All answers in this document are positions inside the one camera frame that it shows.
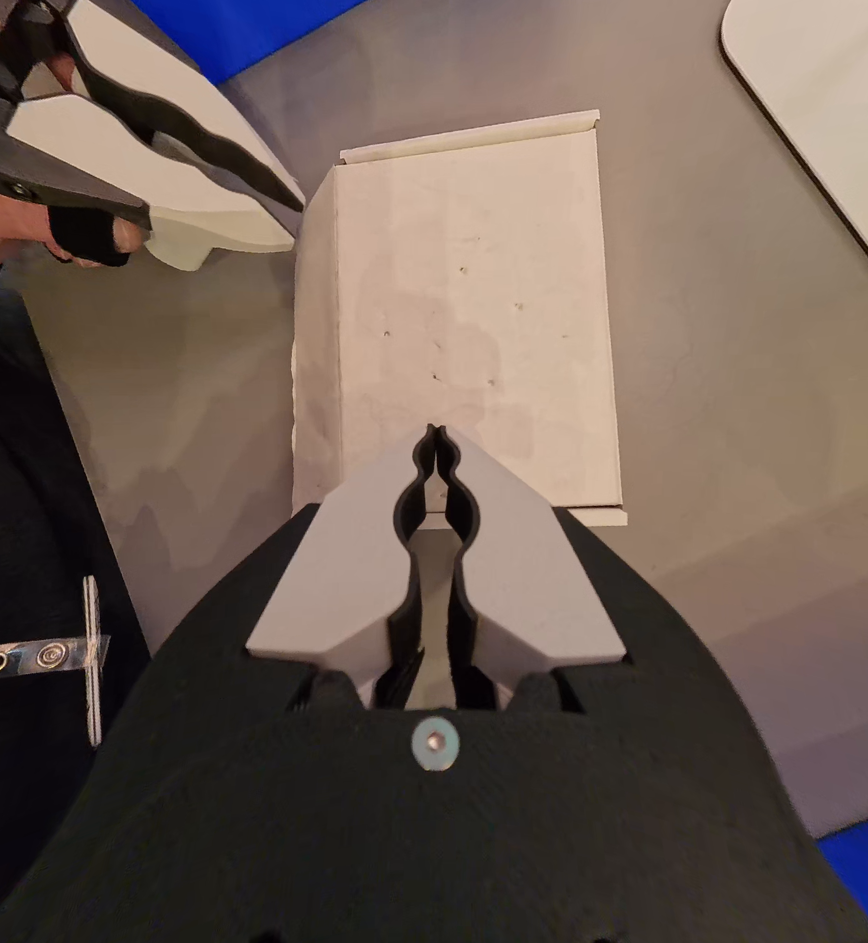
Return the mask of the person's dark clothing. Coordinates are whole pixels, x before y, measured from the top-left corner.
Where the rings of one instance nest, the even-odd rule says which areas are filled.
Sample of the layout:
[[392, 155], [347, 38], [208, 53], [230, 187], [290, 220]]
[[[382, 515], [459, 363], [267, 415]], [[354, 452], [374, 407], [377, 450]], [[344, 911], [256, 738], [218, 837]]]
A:
[[[83, 581], [110, 636], [105, 732], [149, 662], [24, 300], [0, 265], [0, 652], [83, 639]], [[61, 824], [94, 758], [83, 671], [0, 678], [0, 905]]]

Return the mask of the white cardboard box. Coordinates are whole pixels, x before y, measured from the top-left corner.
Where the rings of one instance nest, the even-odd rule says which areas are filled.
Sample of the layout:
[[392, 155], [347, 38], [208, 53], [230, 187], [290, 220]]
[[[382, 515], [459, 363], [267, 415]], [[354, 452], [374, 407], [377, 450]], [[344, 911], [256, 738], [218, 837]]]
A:
[[598, 110], [347, 149], [296, 245], [292, 510], [428, 423], [624, 526]]

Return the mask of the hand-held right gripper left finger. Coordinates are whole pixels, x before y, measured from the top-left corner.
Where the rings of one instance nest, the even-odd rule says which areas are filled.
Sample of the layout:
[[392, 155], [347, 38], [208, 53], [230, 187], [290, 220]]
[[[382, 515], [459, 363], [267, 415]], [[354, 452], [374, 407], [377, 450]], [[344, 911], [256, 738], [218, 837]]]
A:
[[414, 432], [319, 505], [246, 642], [249, 654], [346, 675], [369, 708], [405, 707], [423, 660], [419, 565], [439, 429]]

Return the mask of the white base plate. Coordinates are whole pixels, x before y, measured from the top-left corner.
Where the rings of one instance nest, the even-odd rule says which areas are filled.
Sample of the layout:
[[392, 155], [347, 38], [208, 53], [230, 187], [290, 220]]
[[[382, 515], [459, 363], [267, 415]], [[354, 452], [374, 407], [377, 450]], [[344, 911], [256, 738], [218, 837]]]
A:
[[868, 1], [733, 1], [727, 61], [868, 253]]

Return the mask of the white printed card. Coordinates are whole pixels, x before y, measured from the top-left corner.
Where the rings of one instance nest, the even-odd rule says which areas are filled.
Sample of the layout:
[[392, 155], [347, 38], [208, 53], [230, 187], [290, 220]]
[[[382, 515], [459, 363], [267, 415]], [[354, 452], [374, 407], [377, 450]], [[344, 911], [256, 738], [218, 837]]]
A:
[[84, 657], [86, 732], [91, 748], [98, 749], [102, 743], [101, 643], [99, 593], [93, 575], [84, 577], [83, 604], [85, 617], [86, 654]]

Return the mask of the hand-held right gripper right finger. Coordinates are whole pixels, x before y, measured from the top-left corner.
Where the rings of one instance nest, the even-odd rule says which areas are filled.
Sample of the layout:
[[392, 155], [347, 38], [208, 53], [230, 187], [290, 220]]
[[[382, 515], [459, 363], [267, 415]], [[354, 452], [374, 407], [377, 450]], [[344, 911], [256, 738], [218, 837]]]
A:
[[459, 431], [438, 428], [453, 560], [455, 705], [496, 710], [532, 674], [618, 664], [627, 650], [552, 505]]

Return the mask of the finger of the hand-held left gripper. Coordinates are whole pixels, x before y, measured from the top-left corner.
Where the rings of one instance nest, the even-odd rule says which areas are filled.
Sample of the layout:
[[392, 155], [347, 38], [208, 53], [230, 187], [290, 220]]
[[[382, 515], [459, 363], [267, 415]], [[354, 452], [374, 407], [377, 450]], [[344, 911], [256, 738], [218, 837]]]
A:
[[287, 209], [302, 190], [237, 108], [192, 66], [95, 2], [57, 2], [64, 50], [93, 101], [138, 136], [170, 137]]
[[29, 100], [17, 106], [7, 132], [144, 201], [151, 229], [145, 246], [173, 268], [196, 271], [215, 249], [284, 253], [294, 247], [294, 237], [254, 198], [158, 154], [84, 97]]

